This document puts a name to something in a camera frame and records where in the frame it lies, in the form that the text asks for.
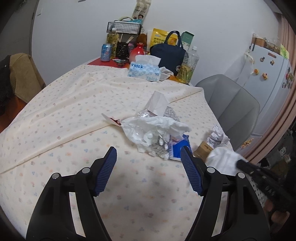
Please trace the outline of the person's right hand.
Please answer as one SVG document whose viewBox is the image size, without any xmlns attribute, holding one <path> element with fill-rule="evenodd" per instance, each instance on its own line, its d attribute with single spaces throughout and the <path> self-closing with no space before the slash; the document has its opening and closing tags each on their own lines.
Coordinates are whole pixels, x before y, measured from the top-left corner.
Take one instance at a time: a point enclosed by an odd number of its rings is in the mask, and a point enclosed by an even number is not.
<svg viewBox="0 0 296 241">
<path fill-rule="evenodd" d="M 266 217 L 270 218 L 272 221 L 274 232 L 276 230 L 280 230 L 290 217 L 289 212 L 280 212 L 275 210 L 273 203 L 269 199 L 266 200 L 263 210 L 266 214 Z"/>
</svg>

